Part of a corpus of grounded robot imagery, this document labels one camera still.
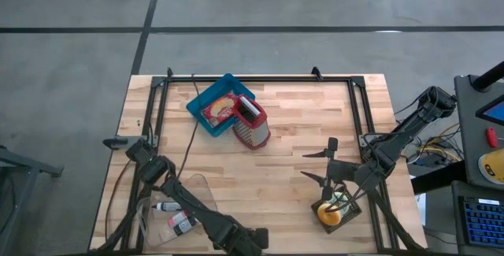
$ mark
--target blue tray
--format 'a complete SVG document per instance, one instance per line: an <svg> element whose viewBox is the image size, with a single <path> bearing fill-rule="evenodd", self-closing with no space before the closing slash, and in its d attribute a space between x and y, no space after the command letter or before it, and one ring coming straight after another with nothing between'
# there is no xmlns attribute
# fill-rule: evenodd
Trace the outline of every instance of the blue tray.
<svg viewBox="0 0 504 256"><path fill-rule="evenodd" d="M201 110L205 108L212 102L215 102L218 98L226 95L229 91L232 91L235 95L244 94L249 98L255 99L255 95L249 91L240 81L238 81L233 75L226 74L217 80L213 85L199 94L198 97L193 99L186 105L186 109L205 127L206 131L210 135L217 137L224 130L229 128L236 122L236 117L230 117L225 122L219 124L216 127L212 127L210 123L203 117Z"/></svg>

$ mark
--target gray floor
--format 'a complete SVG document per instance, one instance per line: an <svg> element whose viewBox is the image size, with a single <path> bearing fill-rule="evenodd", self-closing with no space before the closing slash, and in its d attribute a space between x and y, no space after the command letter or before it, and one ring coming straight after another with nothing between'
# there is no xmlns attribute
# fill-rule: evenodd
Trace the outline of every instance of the gray floor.
<svg viewBox="0 0 504 256"><path fill-rule="evenodd" d="M0 27L142 26L149 0L2 0ZM153 26L504 24L502 0L159 0ZM16 254L87 249L139 34L0 34L0 144L52 165L24 218ZM431 85L502 60L501 32L150 35L141 74L385 73L395 109ZM430 127L434 135L455 115ZM446 192L428 226L452 233ZM431 217L436 208L438 217ZM445 248L436 239L429 244Z"/></svg>

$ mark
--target metal stand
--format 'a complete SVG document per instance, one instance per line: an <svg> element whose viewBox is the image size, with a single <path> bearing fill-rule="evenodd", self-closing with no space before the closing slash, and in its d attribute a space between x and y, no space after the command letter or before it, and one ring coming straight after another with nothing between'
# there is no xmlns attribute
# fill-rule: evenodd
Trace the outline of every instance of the metal stand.
<svg viewBox="0 0 504 256"><path fill-rule="evenodd" d="M7 255L14 243L13 238L19 228L20 216L24 212L24 208L28 205L37 176L39 173L48 173L52 177L59 177L61 176L63 167L47 165L40 161L15 154L5 147L0 146L0 169L2 170L0 180L4 180L2 185L6 184L5 180L7 178L12 178L9 174L13 174L14 171L24 174L22 184L21 182L17 182L17 186L15 186L15 182L12 180L11 186L14 186L13 190L16 192L16 198L14 199L12 196L14 201L13 207L11 208L12 213L6 215L6 227L0 235L0 255Z"/></svg>

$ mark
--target keyboard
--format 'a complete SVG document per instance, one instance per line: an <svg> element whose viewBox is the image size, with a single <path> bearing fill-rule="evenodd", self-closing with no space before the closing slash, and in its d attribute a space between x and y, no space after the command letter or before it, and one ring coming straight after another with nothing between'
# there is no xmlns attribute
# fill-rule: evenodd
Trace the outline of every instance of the keyboard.
<svg viewBox="0 0 504 256"><path fill-rule="evenodd" d="M469 244L504 248L504 202L459 197Z"/></svg>

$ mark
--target wooden table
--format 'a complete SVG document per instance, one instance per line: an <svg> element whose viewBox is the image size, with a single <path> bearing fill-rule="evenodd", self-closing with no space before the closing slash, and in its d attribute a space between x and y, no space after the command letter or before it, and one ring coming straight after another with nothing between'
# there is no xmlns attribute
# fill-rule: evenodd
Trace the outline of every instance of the wooden table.
<svg viewBox="0 0 504 256"><path fill-rule="evenodd" d="M384 75L363 75L377 132L389 132L395 118ZM151 76L133 76L119 135L140 135ZM269 229L266 253L347 253L375 252L367 198L358 200L362 213L331 235L317 223L310 204L320 199L321 189L299 171L324 175L324 159L303 158L327 146L328 137L339 140L338 159L360 162L347 85L344 83L245 83L268 114L271 139L260 150L242 145L231 129L213 138L203 127L195 135L182 181L201 173L208 181L219 211L231 214L250 228ZM210 83L198 83L200 91ZM185 105L196 96L192 83L170 83L159 151L177 166L191 137L195 119ZM358 97L363 128L364 114ZM152 124L155 122L154 110ZM104 187L90 248L104 238L104 219L111 191L128 161L123 150L114 152ZM109 233L126 212L134 166L120 181L111 205ZM357 186L348 183L353 194ZM426 247L416 200L404 161L399 161L387 179L392 209L412 237ZM388 242L386 225L380 225ZM136 225L132 238L136 239ZM144 246L144 252L219 253L212 248L202 228L157 248Z"/></svg>

